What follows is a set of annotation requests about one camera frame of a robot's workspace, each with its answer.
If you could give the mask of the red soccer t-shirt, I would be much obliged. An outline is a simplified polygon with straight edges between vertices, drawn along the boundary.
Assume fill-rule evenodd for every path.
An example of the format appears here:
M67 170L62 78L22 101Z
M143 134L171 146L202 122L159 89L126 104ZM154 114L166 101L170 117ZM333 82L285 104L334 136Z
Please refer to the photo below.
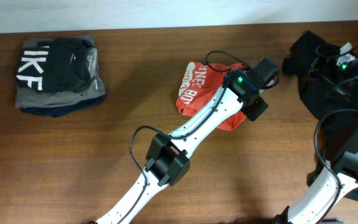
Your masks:
M247 68L243 63L234 63L232 65L212 63L211 65L218 70ZM200 62L189 62L178 91L178 99L176 101L178 112L184 116L194 116L199 112L222 85L226 73L212 70ZM237 112L235 115L224 120L218 126L218 129L233 131L245 120L246 115Z

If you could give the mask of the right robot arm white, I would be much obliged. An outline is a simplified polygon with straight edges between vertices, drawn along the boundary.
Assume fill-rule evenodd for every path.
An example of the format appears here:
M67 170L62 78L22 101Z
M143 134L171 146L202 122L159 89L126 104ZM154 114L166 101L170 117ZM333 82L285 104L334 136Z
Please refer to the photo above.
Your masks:
M299 97L318 120L313 136L318 163L307 193L274 222L322 223L340 199L358 201L358 43L339 47L305 32L282 70L297 76Z

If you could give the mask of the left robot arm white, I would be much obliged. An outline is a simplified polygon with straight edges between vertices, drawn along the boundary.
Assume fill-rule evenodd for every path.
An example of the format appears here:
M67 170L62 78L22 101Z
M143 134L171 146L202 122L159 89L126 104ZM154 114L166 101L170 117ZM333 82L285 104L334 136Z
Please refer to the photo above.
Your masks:
M237 112L251 121L268 107L260 94L278 83L279 69L269 58L253 68L227 70L221 86L190 120L169 134L156 130L140 176L97 224L130 223L159 192L175 185L190 169L190 157L224 120Z

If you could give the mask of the folded black Nike t-shirt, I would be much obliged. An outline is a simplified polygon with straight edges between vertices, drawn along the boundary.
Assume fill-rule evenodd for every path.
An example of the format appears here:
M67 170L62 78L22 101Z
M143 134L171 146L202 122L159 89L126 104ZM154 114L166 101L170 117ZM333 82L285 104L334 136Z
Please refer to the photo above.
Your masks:
M82 92L91 84L87 56L93 44L80 38L57 38L21 49L14 76L20 87L36 92Z

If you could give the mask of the folded navy t-shirt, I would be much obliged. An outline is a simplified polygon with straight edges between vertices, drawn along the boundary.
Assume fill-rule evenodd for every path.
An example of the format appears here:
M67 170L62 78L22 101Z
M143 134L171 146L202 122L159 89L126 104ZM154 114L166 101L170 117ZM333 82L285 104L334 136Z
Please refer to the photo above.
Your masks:
M68 106L58 106L52 108L29 107L22 108L21 111L23 113L29 113L36 116L51 116L53 118L57 118L75 111L83 110L93 106L98 106L103 102L106 97L107 94L88 100L82 100L78 103Z

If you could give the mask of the folded grey t-shirt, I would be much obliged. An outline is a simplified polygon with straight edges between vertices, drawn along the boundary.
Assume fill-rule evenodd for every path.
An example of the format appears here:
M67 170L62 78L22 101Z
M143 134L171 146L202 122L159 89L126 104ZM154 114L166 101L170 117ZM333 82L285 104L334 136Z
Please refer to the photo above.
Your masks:
M82 92L60 91L56 93L36 92L31 88L20 87L17 84L15 107L17 108L52 108L58 106L68 106L78 103L82 100L96 98L106 94L106 89L102 79L99 76L98 67L98 50L94 45L94 37L92 35L81 35L78 37L61 37L61 38L80 38L90 41L93 49L87 56L87 69L90 72L92 81L90 86ZM30 39L24 42L23 48L33 43L43 40L54 39Z

